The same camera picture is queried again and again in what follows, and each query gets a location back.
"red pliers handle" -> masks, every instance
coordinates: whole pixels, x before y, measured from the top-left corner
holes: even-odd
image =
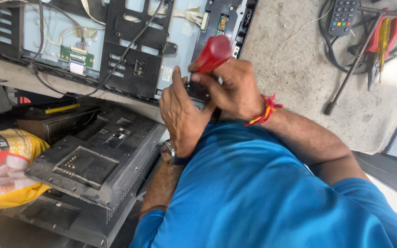
[[[370,53],[378,52],[379,28],[381,27],[381,23],[383,22],[384,17],[385,15],[383,15],[379,20],[378,25],[376,26],[376,29],[374,30],[373,35],[371,36],[370,41],[368,42],[367,48],[365,49],[366,52],[370,52]],[[384,56],[385,58],[389,57],[389,51],[392,48],[396,39],[397,39],[397,17],[391,21],[390,39],[389,39],[389,43],[387,44],[388,52],[385,54]]]

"metal rod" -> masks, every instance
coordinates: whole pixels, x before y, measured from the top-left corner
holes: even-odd
[[[338,105],[338,99],[341,97],[341,95],[342,95],[342,93],[343,93],[343,91],[344,91],[345,86],[346,86],[347,83],[349,82],[350,77],[352,76],[354,70],[356,69],[356,66],[358,65],[358,62],[359,62],[359,60],[361,59],[361,56],[362,56],[362,54],[364,53],[364,50],[366,49],[367,44],[368,44],[368,42],[370,41],[370,39],[371,39],[371,37],[372,37],[374,31],[376,30],[376,27],[378,26],[379,20],[381,20],[381,17],[382,17],[382,16],[383,16],[383,15],[381,14],[381,12],[378,12],[378,13],[377,13],[376,20],[374,21],[373,25],[371,26],[370,32],[369,32],[369,34],[368,34],[368,36],[367,36],[366,41],[364,42],[363,46],[361,47],[361,50],[360,50],[359,55],[356,57],[355,61],[353,62],[352,67],[350,68],[349,72],[347,73],[347,76],[345,76],[345,79],[344,79],[344,81],[342,82],[341,87],[339,88],[338,93],[337,93],[337,95],[335,96],[334,100],[333,100],[331,103],[329,103],[329,104],[327,105],[327,107],[326,107],[326,110],[324,110],[324,114],[325,114],[325,115],[330,116],[330,115],[332,115],[333,112],[335,111],[335,108],[336,108],[336,106]]]
[[[375,14],[382,14],[382,15],[391,15],[391,16],[396,16],[397,17],[397,11],[390,11],[390,10],[383,10],[383,9],[374,9],[374,8],[367,8],[367,7],[360,7],[358,6],[357,10],[359,11],[365,11],[365,12],[370,12],[370,13],[375,13]]]

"remote control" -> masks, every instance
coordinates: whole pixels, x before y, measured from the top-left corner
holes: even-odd
[[[333,36],[348,35],[355,18],[358,0],[335,0],[328,33]]]

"red thread bracelet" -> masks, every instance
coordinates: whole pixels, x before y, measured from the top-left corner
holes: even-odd
[[[283,104],[275,104],[275,93],[271,97],[262,95],[266,108],[264,108],[264,113],[262,115],[255,116],[253,120],[246,123],[245,127],[255,125],[257,123],[265,123],[273,112],[277,109],[282,109]]]

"concrete floor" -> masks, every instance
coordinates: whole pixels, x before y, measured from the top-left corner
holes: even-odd
[[[258,86],[262,93],[277,94],[279,103],[304,115],[338,135],[352,150],[374,152],[391,136],[397,125],[397,61],[386,64],[382,84],[367,92],[367,74],[353,76],[333,116],[323,114],[325,105],[335,96],[346,73],[330,64],[325,56],[327,46],[318,22],[307,25],[280,51],[278,49],[306,23],[318,18],[324,0],[269,1],[260,0],[242,58],[255,65]],[[363,6],[397,9],[397,1]],[[361,20],[360,13],[355,23]],[[334,45],[337,59],[343,65],[354,57],[346,52],[363,35],[362,27],[354,29]]]

